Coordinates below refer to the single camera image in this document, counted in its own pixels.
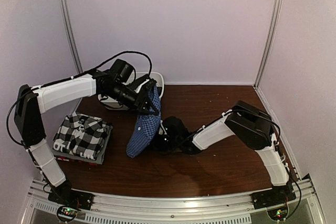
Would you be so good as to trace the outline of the black white plaid shirt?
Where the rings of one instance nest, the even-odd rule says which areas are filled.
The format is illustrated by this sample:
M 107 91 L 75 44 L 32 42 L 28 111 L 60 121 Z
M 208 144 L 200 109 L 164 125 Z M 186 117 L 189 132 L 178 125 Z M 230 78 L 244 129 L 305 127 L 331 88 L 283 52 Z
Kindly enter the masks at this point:
M 97 161 L 113 126 L 102 118 L 74 112 L 67 115 L 53 139 L 58 153 Z

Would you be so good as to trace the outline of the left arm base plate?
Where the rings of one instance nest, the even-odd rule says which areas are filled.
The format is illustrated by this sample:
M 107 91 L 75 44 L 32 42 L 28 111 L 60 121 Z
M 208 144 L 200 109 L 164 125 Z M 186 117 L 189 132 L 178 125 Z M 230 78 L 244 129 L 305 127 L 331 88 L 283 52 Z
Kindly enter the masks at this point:
M 70 206 L 71 208 L 83 209 L 83 210 L 91 209 L 93 198 L 94 195 L 91 193 L 76 190 L 72 190 L 70 192 L 70 196 L 66 200 L 59 198 L 55 193 L 49 193 L 48 195 L 49 201 L 65 206 Z

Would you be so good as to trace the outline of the blue checked long sleeve shirt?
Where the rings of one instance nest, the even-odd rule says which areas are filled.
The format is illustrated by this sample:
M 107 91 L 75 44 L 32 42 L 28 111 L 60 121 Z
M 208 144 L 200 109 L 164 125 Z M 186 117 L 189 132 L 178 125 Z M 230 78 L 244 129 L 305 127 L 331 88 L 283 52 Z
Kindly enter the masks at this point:
M 126 154 L 130 158 L 140 155 L 151 143 L 161 123 L 161 100 L 157 86 L 149 91 L 150 101 L 158 110 L 158 115 L 139 115 L 134 131 L 127 144 Z

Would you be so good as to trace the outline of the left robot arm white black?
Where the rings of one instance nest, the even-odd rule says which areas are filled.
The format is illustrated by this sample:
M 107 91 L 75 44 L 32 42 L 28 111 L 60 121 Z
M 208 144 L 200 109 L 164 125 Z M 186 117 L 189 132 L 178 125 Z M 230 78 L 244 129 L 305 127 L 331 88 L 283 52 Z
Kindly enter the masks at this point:
M 23 146 L 51 186 L 51 193 L 64 205 L 71 205 L 76 197 L 71 182 L 66 178 L 51 148 L 41 115 L 67 102 L 94 95 L 107 95 L 138 115 L 160 116 L 160 106 L 152 100 L 156 81 L 145 74 L 126 84 L 134 67 L 117 59 L 110 69 L 90 69 L 74 77 L 65 78 L 42 86 L 19 88 L 17 101 L 12 105 L 14 123 L 22 137 Z

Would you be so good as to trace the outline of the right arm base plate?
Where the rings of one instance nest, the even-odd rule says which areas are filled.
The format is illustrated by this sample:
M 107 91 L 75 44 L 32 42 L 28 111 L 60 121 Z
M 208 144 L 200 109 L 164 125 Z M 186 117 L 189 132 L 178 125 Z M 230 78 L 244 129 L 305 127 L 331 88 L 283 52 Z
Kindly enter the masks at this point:
M 254 209 L 261 209 L 285 204 L 288 201 L 295 200 L 296 194 L 293 189 L 272 188 L 252 193 L 251 198 Z

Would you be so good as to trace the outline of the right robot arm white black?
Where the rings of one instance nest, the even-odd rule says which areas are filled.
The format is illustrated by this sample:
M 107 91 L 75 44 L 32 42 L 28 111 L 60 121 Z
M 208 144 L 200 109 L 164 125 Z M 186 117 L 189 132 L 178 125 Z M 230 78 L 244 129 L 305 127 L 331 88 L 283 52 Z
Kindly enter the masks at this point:
M 219 118 L 195 132 L 190 132 L 179 118 L 166 118 L 161 122 L 151 146 L 161 155 L 176 151 L 196 155 L 235 135 L 261 158 L 272 184 L 269 199 L 279 204 L 293 196 L 294 191 L 286 156 L 279 146 L 280 131 L 274 130 L 277 127 L 268 113 L 239 100 Z

